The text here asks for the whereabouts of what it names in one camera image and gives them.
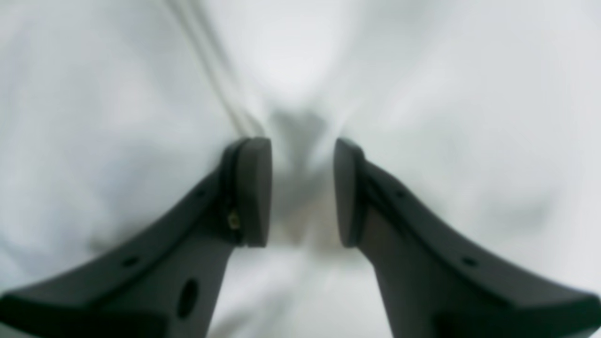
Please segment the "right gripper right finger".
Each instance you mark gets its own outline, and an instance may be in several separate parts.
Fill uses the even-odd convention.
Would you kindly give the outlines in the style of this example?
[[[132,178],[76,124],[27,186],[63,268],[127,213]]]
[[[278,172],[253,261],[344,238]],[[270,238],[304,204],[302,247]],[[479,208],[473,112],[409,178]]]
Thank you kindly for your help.
[[[395,338],[589,338],[600,298],[526,271],[438,218],[339,138],[339,237],[371,263]]]

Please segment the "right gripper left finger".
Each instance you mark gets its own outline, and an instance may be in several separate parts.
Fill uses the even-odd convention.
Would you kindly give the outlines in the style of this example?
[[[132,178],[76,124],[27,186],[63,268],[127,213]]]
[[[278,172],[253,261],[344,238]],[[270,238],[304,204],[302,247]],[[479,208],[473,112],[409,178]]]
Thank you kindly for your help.
[[[148,229],[1,297],[1,321],[38,338],[204,338],[232,252],[265,247],[272,143],[241,138]]]

